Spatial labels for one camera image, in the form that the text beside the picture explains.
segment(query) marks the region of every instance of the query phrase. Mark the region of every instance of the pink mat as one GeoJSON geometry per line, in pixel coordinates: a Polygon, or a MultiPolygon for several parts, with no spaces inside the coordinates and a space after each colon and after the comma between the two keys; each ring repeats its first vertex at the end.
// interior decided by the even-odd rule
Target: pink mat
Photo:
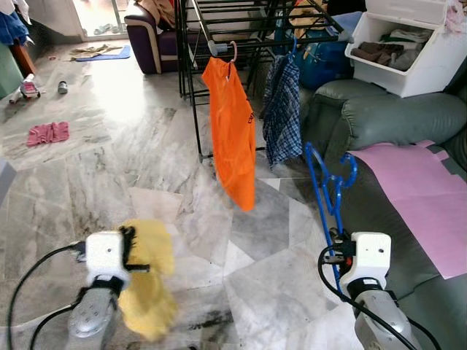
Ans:
{"type": "Polygon", "coordinates": [[[452,175],[424,141],[415,146],[376,144],[351,151],[379,184],[427,256],[445,278],[467,272],[467,184],[452,175]]]}
{"type": "Polygon", "coordinates": [[[65,141],[69,137],[68,122],[52,122],[31,128],[26,144],[28,147],[32,147],[38,144],[65,141]]]}

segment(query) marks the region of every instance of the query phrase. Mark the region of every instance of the white storage box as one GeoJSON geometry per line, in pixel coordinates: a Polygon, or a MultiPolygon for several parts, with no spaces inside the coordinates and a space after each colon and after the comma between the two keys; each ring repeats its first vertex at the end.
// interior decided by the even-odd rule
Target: white storage box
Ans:
{"type": "Polygon", "coordinates": [[[467,35],[448,33],[444,21],[446,0],[366,0],[368,12],[353,33],[345,55],[355,64],[354,78],[372,82],[401,97],[442,91],[454,77],[467,56],[467,35]],[[362,42],[378,42],[383,34],[395,29],[424,28],[433,30],[428,42],[407,71],[352,55],[362,42]]]}

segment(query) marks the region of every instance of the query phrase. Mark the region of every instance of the black metal rack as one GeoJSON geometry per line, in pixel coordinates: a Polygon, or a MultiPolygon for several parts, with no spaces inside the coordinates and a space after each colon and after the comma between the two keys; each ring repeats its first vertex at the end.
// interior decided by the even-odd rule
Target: black metal rack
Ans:
{"type": "Polygon", "coordinates": [[[290,15],[290,11],[295,8],[293,3],[284,0],[191,0],[193,6],[187,6],[187,0],[175,0],[175,25],[177,31],[177,52],[178,52],[178,72],[180,97],[190,99],[193,107],[193,119],[195,123],[196,142],[198,146],[199,161],[212,157],[212,154],[203,155],[201,141],[199,137],[198,115],[196,106],[209,104],[206,97],[209,97],[207,89],[195,90],[193,76],[202,74],[211,57],[226,58],[230,60],[233,53],[232,39],[225,36],[244,34],[250,35],[248,38],[235,39],[237,46],[236,66],[239,70],[242,67],[249,68],[246,83],[243,84],[248,92],[255,72],[259,64],[272,62],[275,55],[273,47],[291,47],[293,39],[270,40],[266,36],[276,30],[276,21],[282,20],[281,30],[316,27],[334,27],[339,33],[329,37],[301,37],[296,40],[297,45],[311,42],[336,42],[352,41],[352,37],[323,10],[314,0],[307,0],[308,4],[301,8],[313,9],[314,13],[301,15],[290,15]],[[187,19],[187,11],[193,10],[196,13],[195,20],[187,19]],[[255,11],[259,16],[255,17],[227,17],[206,19],[207,14],[235,13],[255,11]],[[315,18],[312,24],[293,26],[289,23],[294,18],[315,18]],[[256,27],[239,30],[219,30],[212,28],[213,25],[225,23],[256,23],[256,27]],[[199,23],[199,30],[189,31],[188,23],[199,23]]]}

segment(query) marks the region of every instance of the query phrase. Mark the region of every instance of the marble floor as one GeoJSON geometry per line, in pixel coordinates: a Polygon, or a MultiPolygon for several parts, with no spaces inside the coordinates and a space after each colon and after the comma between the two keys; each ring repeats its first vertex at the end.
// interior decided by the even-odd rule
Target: marble floor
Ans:
{"type": "MultiPolygon", "coordinates": [[[[259,152],[256,206],[242,212],[212,164],[198,162],[193,116],[178,96],[176,73],[146,77],[134,57],[69,62],[71,48],[56,47],[36,62],[40,99],[0,101],[0,156],[18,171],[0,207],[0,348],[11,293],[33,262],[140,217],[162,220],[171,233],[176,268],[164,280],[180,312],[157,343],[120,321],[107,349],[361,349],[352,310],[317,275],[325,239],[301,160],[271,171],[259,152]],[[63,96],[56,93],[61,80],[69,84],[63,96]],[[26,146],[30,127],[62,120],[70,125],[68,141],[26,146]]],[[[207,109],[200,121],[209,150],[207,109]]],[[[85,275],[63,254],[31,277],[16,308],[17,349],[28,348],[34,319],[75,298],[85,275]]],[[[66,320],[49,323],[37,349],[62,349],[66,320]]]]}

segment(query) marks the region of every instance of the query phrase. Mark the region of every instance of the blue mat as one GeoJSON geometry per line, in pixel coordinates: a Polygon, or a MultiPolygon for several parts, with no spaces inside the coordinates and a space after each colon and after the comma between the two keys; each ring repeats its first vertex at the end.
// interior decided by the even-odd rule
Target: blue mat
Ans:
{"type": "Polygon", "coordinates": [[[90,58],[77,58],[78,62],[88,62],[88,61],[105,61],[105,60],[124,60],[131,56],[131,47],[130,45],[125,45],[118,55],[99,55],[96,57],[90,58]]]}

